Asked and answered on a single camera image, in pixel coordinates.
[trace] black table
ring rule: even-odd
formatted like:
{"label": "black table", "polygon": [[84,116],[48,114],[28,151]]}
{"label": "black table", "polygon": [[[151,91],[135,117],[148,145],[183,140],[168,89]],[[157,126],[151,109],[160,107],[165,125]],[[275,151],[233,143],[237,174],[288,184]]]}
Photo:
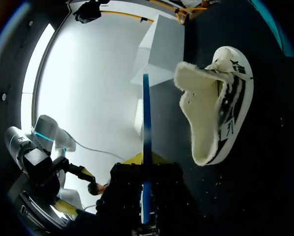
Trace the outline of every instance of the black table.
{"label": "black table", "polygon": [[275,224],[289,206],[294,186],[294,59],[283,55],[247,0],[225,0],[185,26],[185,61],[204,68],[221,46],[246,55],[255,87],[228,157],[217,165],[195,165],[189,123],[179,107],[182,92],[173,80],[150,89],[152,145],[154,152],[181,165],[199,209],[218,229],[251,231]]}

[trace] shoe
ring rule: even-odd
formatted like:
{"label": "shoe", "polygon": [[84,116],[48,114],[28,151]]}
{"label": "shoe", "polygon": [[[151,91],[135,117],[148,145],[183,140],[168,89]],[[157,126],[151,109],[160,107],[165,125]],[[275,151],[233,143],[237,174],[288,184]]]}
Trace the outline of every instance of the shoe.
{"label": "shoe", "polygon": [[174,82],[185,91],[180,107],[191,126],[195,163],[223,161],[252,102],[254,82],[248,60],[238,49],[221,47],[205,69],[180,62]]}

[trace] shoe sole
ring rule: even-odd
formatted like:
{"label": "shoe sole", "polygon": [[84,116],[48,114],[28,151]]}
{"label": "shoe sole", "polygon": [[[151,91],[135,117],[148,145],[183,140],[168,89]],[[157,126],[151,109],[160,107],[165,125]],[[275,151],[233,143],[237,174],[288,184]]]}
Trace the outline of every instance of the shoe sole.
{"label": "shoe sole", "polygon": [[214,158],[214,160],[207,165],[218,164],[218,163],[222,162],[224,159],[226,159],[232,146],[235,143],[236,137],[240,131],[240,128],[243,124],[243,121],[246,117],[246,114],[248,113],[248,110],[250,108],[252,98],[253,98],[254,80],[253,80],[252,68],[249,64],[249,61],[247,60],[247,58],[245,57],[245,55],[242,52],[240,52],[236,48],[233,48],[230,46],[224,46],[224,47],[218,48],[216,50],[216,52],[213,56],[212,62],[216,61],[220,57],[220,52],[222,51],[223,48],[229,49],[234,56],[234,60],[238,61],[238,63],[240,65],[244,66],[246,75],[250,78],[250,80],[247,80],[245,82],[245,91],[244,91],[243,102],[242,102],[242,106],[241,106],[239,115],[237,117],[237,120],[236,120],[236,123],[234,126],[233,135],[231,135],[227,139],[226,143],[224,144],[224,146],[222,147],[222,149],[220,150],[218,155]]}

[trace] yellow object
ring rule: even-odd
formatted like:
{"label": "yellow object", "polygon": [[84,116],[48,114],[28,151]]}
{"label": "yellow object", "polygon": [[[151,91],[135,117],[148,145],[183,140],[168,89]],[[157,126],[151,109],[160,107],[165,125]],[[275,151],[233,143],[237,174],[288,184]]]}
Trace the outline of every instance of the yellow object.
{"label": "yellow object", "polygon": [[[123,164],[136,164],[136,165],[141,165],[143,160],[143,153],[140,152],[136,156],[132,157],[131,159],[124,161]],[[156,153],[152,153],[152,162],[153,164],[158,164],[158,163],[170,163],[169,161],[164,160],[161,156],[157,155]]]}
{"label": "yellow object", "polygon": [[187,10],[206,10],[207,8],[205,7],[189,7],[189,8],[181,8],[180,10],[184,10],[184,11],[187,11]]}
{"label": "yellow object", "polygon": [[84,174],[86,174],[88,176],[93,177],[92,173],[90,173],[86,168],[83,168],[82,173],[84,173]]}
{"label": "yellow object", "polygon": [[59,199],[53,207],[58,210],[59,212],[65,213],[65,214],[72,214],[72,215],[78,215],[76,212],[76,207],[72,206],[71,204]]}
{"label": "yellow object", "polygon": [[128,14],[128,13],[123,13],[123,12],[118,12],[118,11],[101,11],[102,13],[110,13],[110,14],[117,14],[117,15],[123,15],[123,16],[131,16],[137,19],[142,19],[141,16],[133,15],[133,14]]}
{"label": "yellow object", "polygon": [[180,17],[178,16],[178,14],[177,14],[177,13],[176,13],[176,17],[177,17],[178,23],[179,23],[179,24],[181,24]]}

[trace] gray cable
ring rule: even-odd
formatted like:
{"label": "gray cable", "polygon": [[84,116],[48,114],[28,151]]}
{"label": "gray cable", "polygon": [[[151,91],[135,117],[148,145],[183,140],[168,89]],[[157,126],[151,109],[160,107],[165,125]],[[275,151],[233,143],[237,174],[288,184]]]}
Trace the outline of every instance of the gray cable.
{"label": "gray cable", "polygon": [[84,210],[86,210],[87,208],[90,208],[90,207],[95,207],[97,205],[91,205],[91,206],[88,206],[88,207],[85,207]]}
{"label": "gray cable", "polygon": [[79,146],[81,146],[82,148],[85,148],[87,150],[90,150],[90,151],[96,151],[96,152],[101,152],[101,153],[105,153],[105,154],[109,154],[111,156],[115,156],[116,158],[118,159],[121,159],[122,161],[125,161],[122,157],[116,155],[116,154],[113,154],[111,152],[108,152],[108,151],[101,151],[101,150],[97,150],[97,149],[92,149],[92,148],[88,148],[88,147],[85,147],[84,145],[80,144],[79,142],[77,142],[66,130],[64,130],[66,132],[66,134],[68,134],[69,137],[71,137],[72,140],[75,141],[75,143],[77,143]]}

